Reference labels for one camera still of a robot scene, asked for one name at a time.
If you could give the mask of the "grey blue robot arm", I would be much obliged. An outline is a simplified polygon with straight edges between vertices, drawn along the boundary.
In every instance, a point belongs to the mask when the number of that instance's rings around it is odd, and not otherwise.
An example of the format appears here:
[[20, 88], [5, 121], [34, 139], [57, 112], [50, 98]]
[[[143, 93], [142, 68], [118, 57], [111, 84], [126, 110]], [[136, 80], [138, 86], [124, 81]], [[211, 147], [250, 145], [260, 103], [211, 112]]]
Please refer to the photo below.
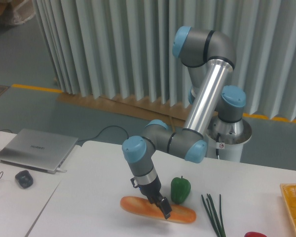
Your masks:
[[182, 131], [170, 132], [164, 122], [155, 119], [142, 135], [132, 136], [122, 144], [133, 174], [133, 187], [139, 188], [165, 219], [170, 218], [172, 208], [160, 193], [161, 183], [151, 159], [154, 152], [200, 163], [207, 152], [204, 136], [213, 112], [218, 112], [224, 122], [235, 123], [242, 118], [246, 104], [241, 89], [224, 84], [236, 65], [235, 48], [227, 35], [182, 26], [175, 35], [172, 53], [188, 68], [192, 82], [189, 96], [192, 109]]

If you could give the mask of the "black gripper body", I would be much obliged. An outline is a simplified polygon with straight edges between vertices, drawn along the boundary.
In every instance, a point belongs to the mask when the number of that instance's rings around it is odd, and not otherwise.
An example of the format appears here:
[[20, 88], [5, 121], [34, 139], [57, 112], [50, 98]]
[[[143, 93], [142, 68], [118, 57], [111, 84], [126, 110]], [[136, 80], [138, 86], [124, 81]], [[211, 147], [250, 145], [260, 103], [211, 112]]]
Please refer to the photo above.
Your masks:
[[139, 184], [139, 188], [141, 193], [145, 195], [148, 200], [150, 197], [155, 197], [159, 202], [163, 198], [163, 196], [160, 193], [161, 182], [158, 176], [149, 184]]

